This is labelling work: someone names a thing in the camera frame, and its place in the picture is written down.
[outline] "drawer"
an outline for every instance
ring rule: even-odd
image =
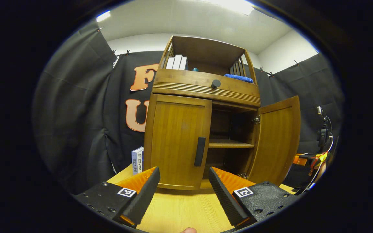
[[[219,80],[221,86],[212,88],[213,80]],[[201,97],[260,107],[258,85],[198,71],[158,69],[152,93]]]

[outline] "blue folded cloth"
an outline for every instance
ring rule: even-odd
[[[247,82],[247,83],[253,83],[253,79],[251,79],[251,78],[247,78],[247,77],[243,77],[243,76],[239,76],[239,75],[230,75],[230,74],[226,74],[225,77],[235,78],[235,79],[238,79],[238,80],[245,81],[245,82]]]

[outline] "wooden table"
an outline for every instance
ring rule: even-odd
[[[132,165],[129,165],[108,182],[115,184],[132,175]],[[289,186],[282,184],[280,188],[295,194]],[[158,188],[141,224],[136,228],[151,233],[179,233],[187,227],[195,228],[198,233],[218,233],[233,228],[213,189]]]

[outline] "black door handle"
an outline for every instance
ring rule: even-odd
[[[195,153],[194,167],[201,167],[204,156],[205,137],[198,137],[197,152]]]

